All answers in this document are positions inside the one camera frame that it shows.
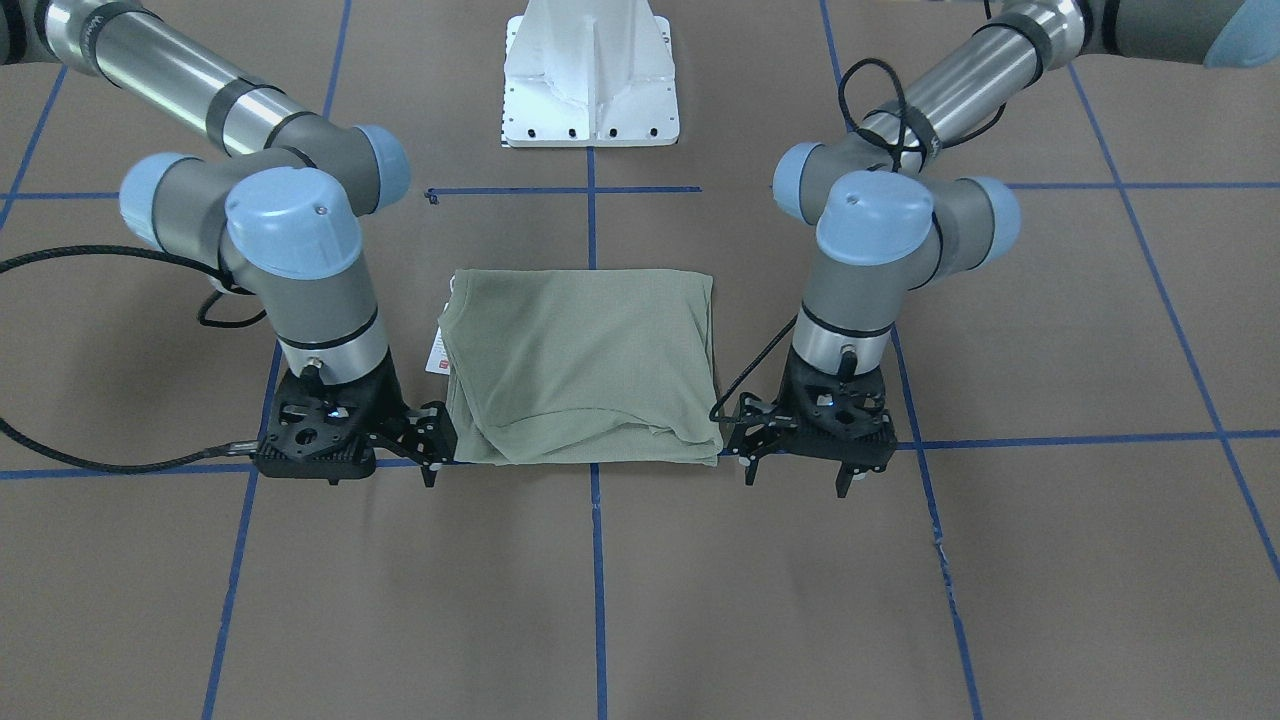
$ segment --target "white bracket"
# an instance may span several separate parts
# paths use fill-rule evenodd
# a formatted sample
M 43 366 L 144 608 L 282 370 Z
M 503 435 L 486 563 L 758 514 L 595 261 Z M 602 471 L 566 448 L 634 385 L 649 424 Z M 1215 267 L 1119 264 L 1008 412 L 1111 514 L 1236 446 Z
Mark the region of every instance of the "white bracket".
M 680 137 L 671 23 L 648 0 L 530 0 L 507 23 L 502 142 L 671 145 Z

